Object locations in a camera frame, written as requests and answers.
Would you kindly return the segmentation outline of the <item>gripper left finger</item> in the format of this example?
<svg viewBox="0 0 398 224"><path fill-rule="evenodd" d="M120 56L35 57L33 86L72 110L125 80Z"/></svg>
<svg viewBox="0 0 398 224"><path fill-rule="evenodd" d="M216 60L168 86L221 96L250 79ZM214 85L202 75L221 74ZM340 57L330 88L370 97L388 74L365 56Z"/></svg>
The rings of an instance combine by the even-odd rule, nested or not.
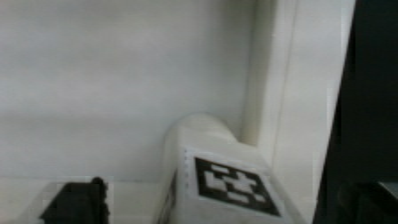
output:
<svg viewBox="0 0 398 224"><path fill-rule="evenodd" d="M107 190L100 177L68 182L40 216L45 224L111 224Z"/></svg>

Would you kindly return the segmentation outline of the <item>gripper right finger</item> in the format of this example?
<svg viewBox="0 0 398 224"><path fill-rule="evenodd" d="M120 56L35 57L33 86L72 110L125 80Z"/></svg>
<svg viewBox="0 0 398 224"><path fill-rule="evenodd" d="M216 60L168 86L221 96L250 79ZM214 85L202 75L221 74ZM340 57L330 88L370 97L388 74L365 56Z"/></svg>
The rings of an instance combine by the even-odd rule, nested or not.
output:
<svg viewBox="0 0 398 224"><path fill-rule="evenodd" d="M381 183L342 185L337 224L398 224L398 197Z"/></svg>

